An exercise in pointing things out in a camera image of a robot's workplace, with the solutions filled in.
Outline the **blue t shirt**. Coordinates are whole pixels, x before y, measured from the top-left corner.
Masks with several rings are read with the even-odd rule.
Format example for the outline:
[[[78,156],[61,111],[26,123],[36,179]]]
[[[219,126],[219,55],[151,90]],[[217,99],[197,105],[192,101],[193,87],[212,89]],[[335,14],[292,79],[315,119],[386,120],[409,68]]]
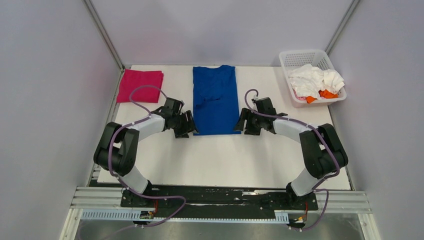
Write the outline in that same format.
[[[240,116],[236,68],[195,66],[192,76],[196,135],[239,135],[234,130]]]

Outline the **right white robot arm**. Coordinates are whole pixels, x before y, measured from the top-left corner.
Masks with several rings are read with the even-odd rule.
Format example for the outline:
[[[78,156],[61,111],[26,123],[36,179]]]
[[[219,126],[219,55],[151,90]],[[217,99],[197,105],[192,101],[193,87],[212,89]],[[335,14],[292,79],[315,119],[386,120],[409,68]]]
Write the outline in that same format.
[[[256,109],[243,108],[234,127],[246,135],[259,136],[261,131],[287,137],[301,147],[304,169],[287,184],[286,204],[298,209],[326,179],[336,177],[349,160],[333,125],[312,125],[277,113],[270,98],[254,99]]]

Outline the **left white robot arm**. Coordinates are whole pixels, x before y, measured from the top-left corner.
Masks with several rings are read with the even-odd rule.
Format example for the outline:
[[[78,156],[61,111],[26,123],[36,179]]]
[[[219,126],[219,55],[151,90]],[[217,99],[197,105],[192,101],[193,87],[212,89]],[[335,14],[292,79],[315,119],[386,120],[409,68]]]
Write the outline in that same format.
[[[198,134],[191,111],[182,111],[183,106],[182,101],[167,98],[163,106],[145,118],[124,125],[109,122],[95,150],[94,162],[109,171],[124,192],[134,196],[142,207],[149,206],[153,200],[186,199],[182,190],[156,191],[135,165],[138,143],[151,135],[173,130],[176,139],[187,139],[189,133]]]

